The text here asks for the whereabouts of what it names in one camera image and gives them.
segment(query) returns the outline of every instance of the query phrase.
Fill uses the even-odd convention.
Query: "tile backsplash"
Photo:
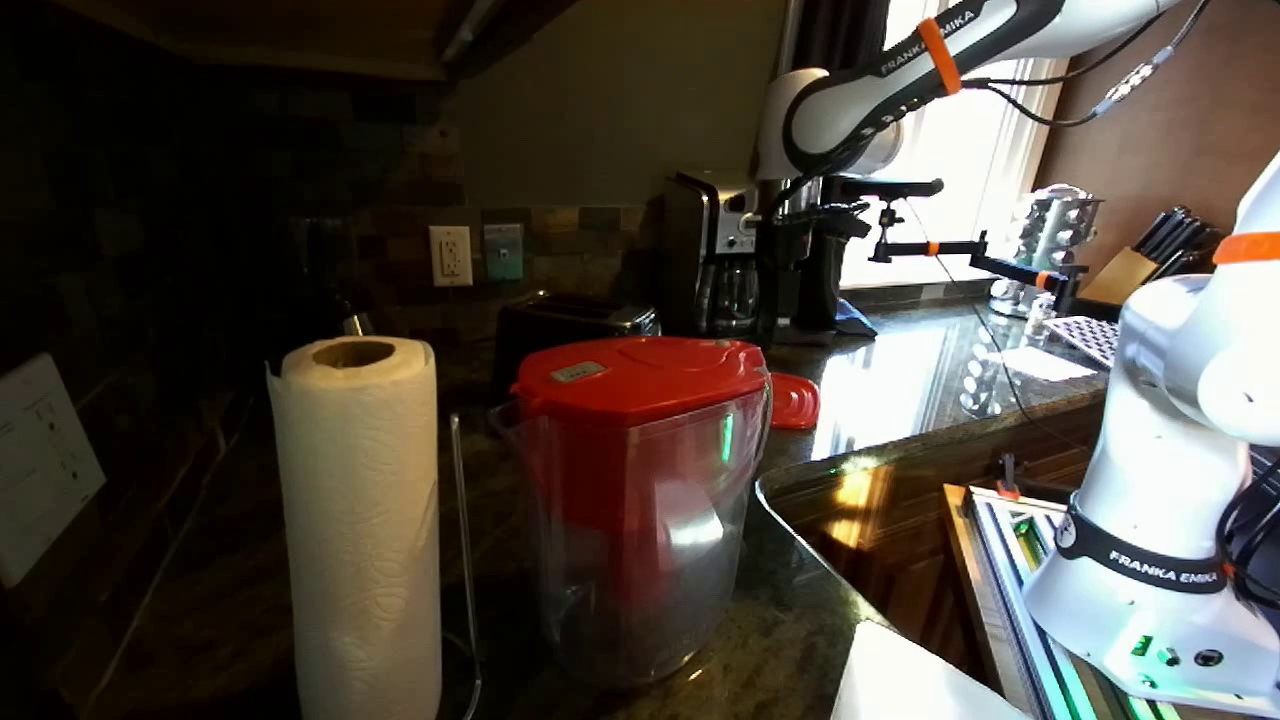
[[[472,208],[448,84],[196,68],[24,4],[0,96],[0,372],[52,352],[108,476],[0,592],[0,716],[92,692],[264,360],[336,332],[336,300],[432,340],[464,392],[504,300],[652,272],[644,200]],[[524,228],[524,280],[476,240],[476,288],[432,288],[428,224],[488,220]]]

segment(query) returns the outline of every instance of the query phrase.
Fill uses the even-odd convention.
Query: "granite countertop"
[[[1100,376],[1040,384],[996,372],[972,380],[972,316],[908,316],[900,332],[848,348],[776,348],[772,368],[820,380],[816,432],[776,432],[752,488],[736,596],[708,648],[644,692],[592,692],[552,664],[532,596],[532,544],[512,448],[484,432],[484,408],[464,408],[464,472],[472,508],[480,708],[476,716],[828,716],[856,624],[880,612],[844,584],[768,508],[844,456],[904,456],[948,464],[972,436],[1020,428],[1032,416],[1096,408]],[[452,464],[440,468],[444,560],[444,708],[464,716],[476,664],[460,592]],[[268,412],[228,452],[180,532],[124,656],[92,692],[84,716],[296,716],[288,556],[280,524]]]

